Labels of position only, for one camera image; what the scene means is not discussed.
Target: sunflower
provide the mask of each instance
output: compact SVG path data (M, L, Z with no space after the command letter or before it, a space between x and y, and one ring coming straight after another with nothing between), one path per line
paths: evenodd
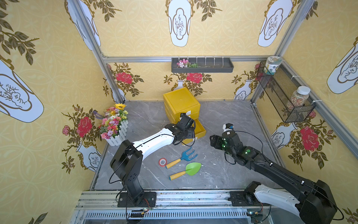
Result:
M126 107L124 104L115 104L114 106L119 110L123 110Z

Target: yellow drawer box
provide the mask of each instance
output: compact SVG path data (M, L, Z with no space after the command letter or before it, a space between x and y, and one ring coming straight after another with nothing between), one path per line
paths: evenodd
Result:
M203 125L200 123L199 119L196 119L195 120L195 130L194 130L194 133L195 133L195 139L198 139L198 138L201 138L201 137L204 137L205 134L206 134L206 130L204 129ZM190 139L184 139L183 142L185 144L188 144L190 142L192 142L194 139L190 138Z
M180 121L180 114L188 111L191 111L189 116L192 119L199 117L200 103L187 88L165 93L163 97L165 113L171 123L176 124Z

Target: robotic arm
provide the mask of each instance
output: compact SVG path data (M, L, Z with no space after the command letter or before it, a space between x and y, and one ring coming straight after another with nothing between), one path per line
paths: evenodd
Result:
M139 206L144 198L144 191L138 181L142 160L163 146L195 138L195 121L184 113L181 117L177 124L168 124L148 138L133 143L123 141L114 155L110 165L135 206ZM329 224L332 221L337 207L326 183L320 180L315 183L300 177L274 163L262 152L244 146L232 124L224 125L222 136L210 136L210 143L214 148L229 154L239 165L265 175L289 192L252 182L245 190L245 201L248 204L259 201L277 206L296 214L306 224Z
M262 152L244 146L232 124L225 125L222 136L210 136L210 144L225 151L239 165L265 175L290 193L252 182L245 190L249 204L257 199L259 202L275 205L296 214L306 224L329 224L332 221L337 207L329 186L323 181L315 183L300 177L274 163Z
M184 113L181 117L177 124L167 124L160 132L148 138L133 143L123 141L114 155L110 165L134 205L140 205L144 196L138 181L142 160L163 146L177 145L184 139L194 138L195 121Z

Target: wallpaper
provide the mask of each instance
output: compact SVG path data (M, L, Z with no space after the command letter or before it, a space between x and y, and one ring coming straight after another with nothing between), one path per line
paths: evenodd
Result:
M1 223L68 223L105 146L103 73L63 0L1 0L0 42Z
M266 93L264 98L258 100L257 108L286 168L314 182L322 180L329 185L337 206L345 215L344 221L333 220L332 224L357 223L354 217L358 216L354 214L358 201L358 160L317 111L304 122L285 124ZM335 218L341 216L337 211Z
M303 21L284 58L358 137L358 2L319 1L318 17Z
M271 55L298 7L297 0L82 1L106 56Z
M198 100L250 99L257 87L259 62L233 62L232 73L172 73L171 63L110 63L118 90L127 100L163 100L186 87ZM103 81L103 95L111 97Z

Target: yellow tool handle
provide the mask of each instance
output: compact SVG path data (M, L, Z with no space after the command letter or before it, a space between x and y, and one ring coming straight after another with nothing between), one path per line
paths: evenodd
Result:
M185 174L185 171L179 172L179 173L170 175L170 176L169 176L169 179L170 179L170 180L174 180L174 179L176 179L176 178L178 178L178 177L180 177L180 176L182 176L182 175L184 175L184 174Z
M177 159L177 160L175 160L175 161L173 161L173 162L171 162L171 163L168 163L168 164L166 165L166 168L169 169L169 168L171 168L172 166L174 166L175 164L177 164L177 163L180 162L180 161L181 161L181 159Z

